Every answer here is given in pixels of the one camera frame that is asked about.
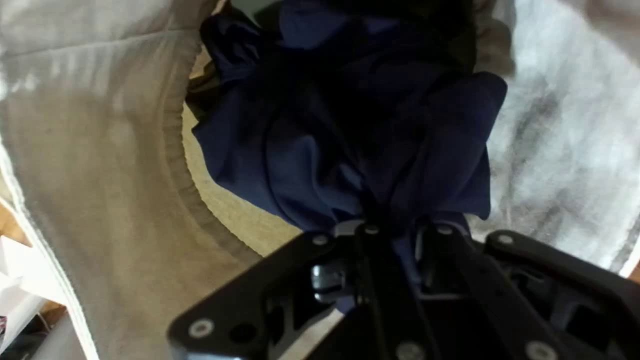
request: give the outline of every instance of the white fabric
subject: white fabric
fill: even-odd
[[[500,2],[480,67],[509,80],[493,215],[627,270],[638,242],[640,4]],[[0,170],[69,293],[88,357],[167,357],[167,322],[256,260],[203,207],[179,109],[200,0],[2,0]]]

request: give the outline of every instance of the dark blue cloth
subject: dark blue cloth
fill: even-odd
[[[220,186],[301,229],[488,215],[505,83],[464,69],[435,29],[290,0],[278,37],[228,10],[201,40],[223,94],[193,134]]]

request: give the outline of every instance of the navy blue fabric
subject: navy blue fabric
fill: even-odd
[[[201,40],[223,94],[193,134],[220,186],[301,229],[488,215],[505,83],[466,72],[431,27],[290,0],[279,37],[221,11]]]

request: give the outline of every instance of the white cloth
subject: white cloth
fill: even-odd
[[[629,268],[638,5],[501,2],[509,48],[488,21],[480,67],[505,75],[509,96],[489,139],[493,215],[474,221],[477,236],[513,227]],[[209,7],[0,2],[0,170],[28,238],[60,272],[88,357],[167,357],[167,322],[256,260],[203,207],[181,153],[183,85]]]

